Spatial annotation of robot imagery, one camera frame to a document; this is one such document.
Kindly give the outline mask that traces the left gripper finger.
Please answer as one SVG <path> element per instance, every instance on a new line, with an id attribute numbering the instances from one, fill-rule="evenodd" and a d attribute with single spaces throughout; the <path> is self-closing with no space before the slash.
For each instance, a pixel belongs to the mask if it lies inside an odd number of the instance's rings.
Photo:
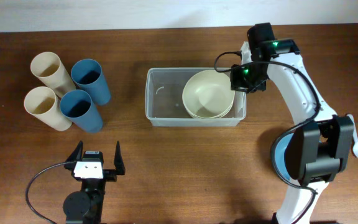
<path id="1" fill-rule="evenodd" d="M 126 173 L 126 168 L 124 161 L 121 155 L 121 147 L 119 141 L 116 143 L 116 150 L 114 155 L 114 166 L 117 175 L 124 175 Z"/>
<path id="2" fill-rule="evenodd" d="M 67 162 L 76 162 L 81 160 L 83 153 L 83 141 L 79 141 L 74 151 L 66 159 Z"/>

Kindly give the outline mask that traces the cream bowl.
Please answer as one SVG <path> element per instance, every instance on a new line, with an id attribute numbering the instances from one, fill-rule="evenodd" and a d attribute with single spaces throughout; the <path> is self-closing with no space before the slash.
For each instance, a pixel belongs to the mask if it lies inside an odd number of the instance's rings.
<path id="1" fill-rule="evenodd" d="M 182 93 L 185 109 L 188 108 L 193 113 L 205 107 L 215 114 L 220 114 L 233 106 L 234 97 L 230 78 L 215 70 L 203 70 L 193 75 Z"/>
<path id="2" fill-rule="evenodd" d="M 223 111 L 220 114 L 215 114 L 212 111 L 208 110 L 205 107 L 202 107 L 197 110 L 197 112 L 193 113 L 188 108 L 186 108 L 186 112 L 192 117 L 192 118 L 199 118 L 199 119 L 215 119 L 215 118 L 222 118 L 223 116 L 227 115 L 228 112 L 232 109 L 232 106 L 228 108 L 227 110 Z"/>

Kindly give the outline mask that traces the blue cup back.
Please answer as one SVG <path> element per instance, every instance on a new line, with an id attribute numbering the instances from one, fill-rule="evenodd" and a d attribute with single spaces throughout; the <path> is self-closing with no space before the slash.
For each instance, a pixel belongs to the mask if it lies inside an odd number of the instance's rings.
<path id="1" fill-rule="evenodd" d="M 111 99 L 111 92 L 106 82 L 101 65 L 86 58 L 78 61 L 71 69 L 71 78 L 78 87 L 86 91 L 97 105 L 105 105 Z"/>

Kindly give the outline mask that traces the blue bowl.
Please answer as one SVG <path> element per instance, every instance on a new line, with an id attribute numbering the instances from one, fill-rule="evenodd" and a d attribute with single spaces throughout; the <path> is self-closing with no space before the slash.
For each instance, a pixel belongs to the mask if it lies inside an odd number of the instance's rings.
<path id="1" fill-rule="evenodd" d="M 286 180 L 290 180 L 290 175 L 287 171 L 286 165 L 285 165 L 285 151 L 287 149 L 287 146 L 293 136 L 293 133 L 287 134 L 284 136 L 277 144 L 275 148 L 275 163 L 277 165 L 278 171 L 281 173 L 281 175 L 284 176 Z"/>

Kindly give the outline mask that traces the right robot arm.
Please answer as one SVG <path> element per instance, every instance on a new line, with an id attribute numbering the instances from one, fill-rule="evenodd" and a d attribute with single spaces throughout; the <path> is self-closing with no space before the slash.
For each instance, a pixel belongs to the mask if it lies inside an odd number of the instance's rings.
<path id="1" fill-rule="evenodd" d="M 347 166 L 354 122 L 324 101 L 294 40 L 276 39 L 269 23 L 252 26 L 247 38 L 237 52 L 242 63 L 230 69 L 231 89 L 264 91 L 273 81 L 294 122 L 270 150 L 276 174 L 288 185 L 272 223 L 309 223 L 319 196 Z"/>

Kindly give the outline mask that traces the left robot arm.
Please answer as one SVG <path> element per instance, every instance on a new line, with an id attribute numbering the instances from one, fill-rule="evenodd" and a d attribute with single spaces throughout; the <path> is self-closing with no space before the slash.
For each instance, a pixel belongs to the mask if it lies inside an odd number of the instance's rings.
<path id="1" fill-rule="evenodd" d="M 68 156 L 64 168 L 81 182 L 81 189 L 68 195 L 63 203 L 66 223 L 100 223 L 105 186 L 126 173 L 120 143 L 116 143 L 114 169 L 104 169 L 101 151 L 83 151 L 83 141 Z"/>

